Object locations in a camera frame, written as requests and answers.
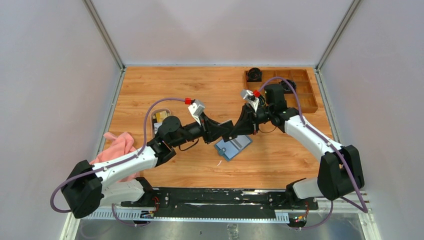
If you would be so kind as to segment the blue leather card holder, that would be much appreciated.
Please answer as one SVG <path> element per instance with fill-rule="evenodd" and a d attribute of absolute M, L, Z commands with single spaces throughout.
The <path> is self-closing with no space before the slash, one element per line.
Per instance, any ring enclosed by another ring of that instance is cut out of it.
<path fill-rule="evenodd" d="M 252 142 L 253 141 L 249 136 L 239 135 L 229 141 L 221 139 L 214 145 L 214 148 L 217 150 L 219 156 L 229 162 L 247 148 Z"/>

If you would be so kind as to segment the black VIP card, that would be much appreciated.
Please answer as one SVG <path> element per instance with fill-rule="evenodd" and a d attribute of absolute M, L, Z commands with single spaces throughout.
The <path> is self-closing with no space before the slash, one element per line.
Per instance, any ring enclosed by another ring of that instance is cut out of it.
<path fill-rule="evenodd" d="M 219 123 L 218 126 L 227 129 L 229 132 L 231 132 L 231 130 L 234 128 L 234 124 L 231 119 Z"/>

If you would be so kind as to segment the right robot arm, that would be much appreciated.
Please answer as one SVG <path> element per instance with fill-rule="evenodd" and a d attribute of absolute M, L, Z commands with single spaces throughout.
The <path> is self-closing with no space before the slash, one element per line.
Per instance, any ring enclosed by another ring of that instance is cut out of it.
<path fill-rule="evenodd" d="M 285 201 L 298 209 L 308 198 L 333 201 L 364 187 L 365 180 L 359 150 L 353 145 L 342 145 L 325 136 L 303 116 L 300 108 L 288 107 L 284 88 L 280 84 L 264 87 L 265 104 L 260 104 L 260 92 L 244 89 L 246 101 L 231 137 L 254 135 L 259 125 L 270 122 L 283 133 L 301 143 L 319 163 L 315 178 L 304 178 L 286 186 Z"/>

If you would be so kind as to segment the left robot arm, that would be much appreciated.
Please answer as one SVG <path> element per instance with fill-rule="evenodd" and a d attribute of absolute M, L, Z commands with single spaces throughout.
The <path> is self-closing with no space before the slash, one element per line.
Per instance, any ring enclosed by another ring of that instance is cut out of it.
<path fill-rule="evenodd" d="M 120 202 L 149 206 L 153 201 L 151 190 L 143 187 L 137 179 L 128 182 L 122 180 L 168 162 L 176 155 L 175 148 L 187 142 L 200 138 L 207 144 L 219 138 L 227 140 L 234 127 L 231 120 L 219 123 L 204 113 L 199 120 L 182 125 L 178 117 L 168 116 L 145 146 L 105 162 L 78 162 L 60 187 L 70 212 L 76 219 L 81 219 L 101 206 Z"/>

